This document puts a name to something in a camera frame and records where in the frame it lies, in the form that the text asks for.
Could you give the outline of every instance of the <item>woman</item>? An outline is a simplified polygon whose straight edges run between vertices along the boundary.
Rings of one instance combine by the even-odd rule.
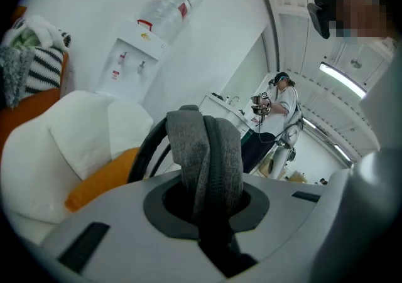
[[[247,174],[265,157],[274,145],[276,137],[284,131],[285,124],[295,113],[297,105],[295,83],[290,80],[287,73],[281,72],[276,75],[274,84],[278,92],[276,99],[271,100],[271,112],[261,125],[257,125],[254,133],[241,148],[243,172]],[[260,100],[260,104],[266,103],[267,100]]]

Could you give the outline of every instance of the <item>black and white striped cloth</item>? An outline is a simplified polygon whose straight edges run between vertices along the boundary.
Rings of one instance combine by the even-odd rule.
[[[35,48],[23,98],[51,88],[60,88],[63,53],[58,48]]]

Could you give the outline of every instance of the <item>white counter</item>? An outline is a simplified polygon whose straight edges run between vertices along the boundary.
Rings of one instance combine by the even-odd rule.
[[[200,104],[199,110],[203,115],[211,115],[215,118],[227,119],[240,132],[241,137],[243,137],[250,128],[254,128],[253,123],[248,121],[241,114],[239,109],[232,107],[211,93],[205,95],[205,98]]]

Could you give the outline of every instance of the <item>ceiling light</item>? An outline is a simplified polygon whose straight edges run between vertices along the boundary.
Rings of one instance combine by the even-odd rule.
[[[356,93],[360,98],[363,98],[366,94],[366,91],[360,88],[358,84],[352,81],[350,78],[346,77],[342,72],[338,71],[334,67],[321,62],[320,70],[324,71],[325,73],[329,74],[331,77],[334,77],[339,82],[342,82],[346,87],[351,89],[354,93]]]
[[[343,150],[341,150],[341,148],[339,148],[338,145],[334,145],[335,149],[338,150],[338,152],[340,152],[342,154],[343,157],[346,158],[346,160],[350,161],[350,158],[344,153]]]
[[[317,128],[310,121],[308,121],[306,118],[303,118],[303,121],[304,121],[305,124],[308,124],[311,128],[313,128],[313,129]]]

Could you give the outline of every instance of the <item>water bottle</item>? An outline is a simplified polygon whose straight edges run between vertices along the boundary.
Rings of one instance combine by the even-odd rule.
[[[138,17],[138,24],[148,28],[163,41],[170,43],[184,19],[201,4],[203,0],[150,0]]]

